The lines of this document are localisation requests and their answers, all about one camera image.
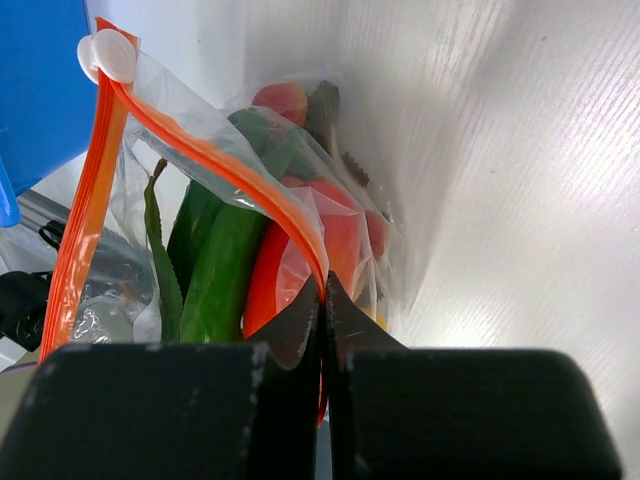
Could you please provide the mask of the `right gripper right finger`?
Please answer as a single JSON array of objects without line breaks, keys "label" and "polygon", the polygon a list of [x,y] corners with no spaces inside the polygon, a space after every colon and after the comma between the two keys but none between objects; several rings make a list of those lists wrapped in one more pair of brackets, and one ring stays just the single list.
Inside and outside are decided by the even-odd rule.
[{"label": "right gripper right finger", "polygon": [[591,384],[549,349],[419,348],[326,285],[337,479],[619,479]]}]

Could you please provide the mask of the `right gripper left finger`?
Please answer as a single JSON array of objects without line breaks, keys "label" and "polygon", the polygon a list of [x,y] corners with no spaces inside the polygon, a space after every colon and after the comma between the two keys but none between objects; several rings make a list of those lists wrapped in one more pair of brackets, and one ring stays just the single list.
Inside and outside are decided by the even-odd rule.
[{"label": "right gripper left finger", "polygon": [[311,479],[321,308],[308,281],[236,344],[75,344],[35,371],[5,479]]}]

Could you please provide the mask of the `yellow mango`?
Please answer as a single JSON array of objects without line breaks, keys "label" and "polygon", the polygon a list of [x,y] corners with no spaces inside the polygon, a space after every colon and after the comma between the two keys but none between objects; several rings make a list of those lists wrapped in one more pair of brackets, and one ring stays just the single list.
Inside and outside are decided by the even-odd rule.
[{"label": "yellow mango", "polygon": [[358,281],[355,290],[355,305],[369,318],[371,318],[384,331],[389,331],[387,320],[388,306],[384,289],[380,286],[375,288],[376,297],[373,298],[370,292],[370,283],[365,278]]}]

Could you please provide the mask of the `red orange mango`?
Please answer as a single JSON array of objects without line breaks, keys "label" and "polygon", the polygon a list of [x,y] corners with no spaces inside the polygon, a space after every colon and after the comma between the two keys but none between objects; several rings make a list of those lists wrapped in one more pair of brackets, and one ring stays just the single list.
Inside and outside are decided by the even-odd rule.
[{"label": "red orange mango", "polygon": [[287,175],[282,187],[250,184],[250,196],[272,218],[251,270],[242,333],[249,338],[298,296],[309,278],[323,291],[334,272],[349,295],[357,291],[370,249],[364,209],[346,187],[328,179]]}]

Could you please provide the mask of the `green cucumber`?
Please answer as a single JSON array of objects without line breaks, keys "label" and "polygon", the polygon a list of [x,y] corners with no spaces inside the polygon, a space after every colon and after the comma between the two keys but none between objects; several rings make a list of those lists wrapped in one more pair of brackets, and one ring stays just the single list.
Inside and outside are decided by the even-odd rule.
[{"label": "green cucumber", "polygon": [[200,251],[180,320],[185,343],[239,341],[249,281],[269,219],[253,210],[221,208]]}]

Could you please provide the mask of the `clear zip bag orange zipper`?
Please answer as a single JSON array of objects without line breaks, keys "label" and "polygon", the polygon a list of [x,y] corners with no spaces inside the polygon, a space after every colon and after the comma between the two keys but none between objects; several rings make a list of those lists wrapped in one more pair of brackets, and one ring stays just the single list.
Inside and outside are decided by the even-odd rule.
[{"label": "clear zip bag orange zipper", "polygon": [[[143,53],[134,35],[98,19],[95,33],[79,42],[77,57],[97,87],[98,105],[54,267],[41,352],[72,342],[182,342],[186,298],[167,246],[187,185],[197,181],[222,207],[261,213],[269,219],[266,229],[272,218],[250,196],[250,184],[282,186],[228,121],[226,108],[214,107]],[[322,72],[276,82],[322,79],[340,89],[340,130],[348,116],[338,77]],[[234,100],[244,104],[259,88]],[[369,281],[373,298],[376,286],[384,289],[389,323],[397,306],[401,238],[392,213],[382,208],[391,219],[389,250],[379,261],[370,251],[359,280]]]}]

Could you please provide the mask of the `green chili pepper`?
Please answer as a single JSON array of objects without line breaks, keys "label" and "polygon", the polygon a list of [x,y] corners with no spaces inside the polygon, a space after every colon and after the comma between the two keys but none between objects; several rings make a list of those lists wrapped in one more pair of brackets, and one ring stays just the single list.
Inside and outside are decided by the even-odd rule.
[{"label": "green chili pepper", "polygon": [[187,185],[167,246],[183,299],[200,251],[223,205],[218,196],[197,181],[191,180]]}]

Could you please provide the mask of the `grey toy fish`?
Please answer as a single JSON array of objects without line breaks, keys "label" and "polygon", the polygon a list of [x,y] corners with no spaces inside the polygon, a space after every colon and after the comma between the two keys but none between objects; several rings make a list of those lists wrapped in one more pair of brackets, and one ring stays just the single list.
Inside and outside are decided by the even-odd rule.
[{"label": "grey toy fish", "polygon": [[353,155],[342,150],[338,141],[340,90],[337,85],[321,80],[307,95],[307,116],[303,128],[361,188],[369,185],[370,177]]}]

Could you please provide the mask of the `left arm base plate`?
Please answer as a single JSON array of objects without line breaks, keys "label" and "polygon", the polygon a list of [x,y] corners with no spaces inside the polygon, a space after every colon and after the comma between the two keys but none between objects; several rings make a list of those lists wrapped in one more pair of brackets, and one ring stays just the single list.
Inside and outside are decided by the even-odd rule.
[{"label": "left arm base plate", "polygon": [[28,352],[40,347],[52,272],[1,275],[1,337]]}]

